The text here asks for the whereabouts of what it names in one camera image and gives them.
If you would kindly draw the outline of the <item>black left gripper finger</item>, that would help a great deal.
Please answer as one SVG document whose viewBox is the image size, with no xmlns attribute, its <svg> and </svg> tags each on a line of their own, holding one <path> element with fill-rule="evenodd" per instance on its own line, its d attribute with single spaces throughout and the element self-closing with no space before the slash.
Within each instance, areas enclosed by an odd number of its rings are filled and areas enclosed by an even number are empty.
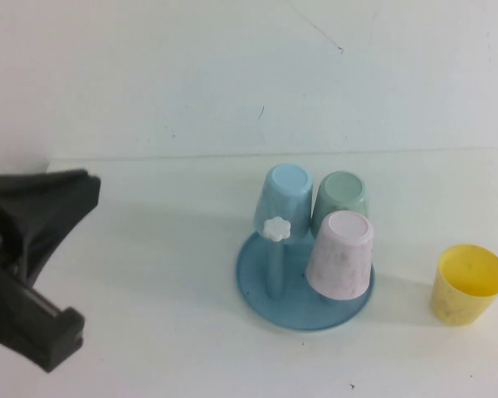
<svg viewBox="0 0 498 398">
<path fill-rule="evenodd" d="M 0 174 L 0 264 L 32 286 L 60 243 L 99 202 L 85 169 Z"/>
<path fill-rule="evenodd" d="M 55 317 L 45 316 L 35 326 L 33 361 L 46 372 L 55 370 L 82 347 L 84 326 L 84 317 L 73 308 Z"/>
</svg>

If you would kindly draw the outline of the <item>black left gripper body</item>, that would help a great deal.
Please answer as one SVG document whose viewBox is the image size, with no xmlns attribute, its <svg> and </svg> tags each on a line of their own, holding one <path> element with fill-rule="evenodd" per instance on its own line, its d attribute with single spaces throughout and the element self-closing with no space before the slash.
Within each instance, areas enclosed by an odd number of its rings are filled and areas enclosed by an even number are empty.
<svg viewBox="0 0 498 398">
<path fill-rule="evenodd" d="M 33 362 L 35 326 L 45 316 L 55 317 L 58 308 L 0 264 L 0 344 Z"/>
</svg>

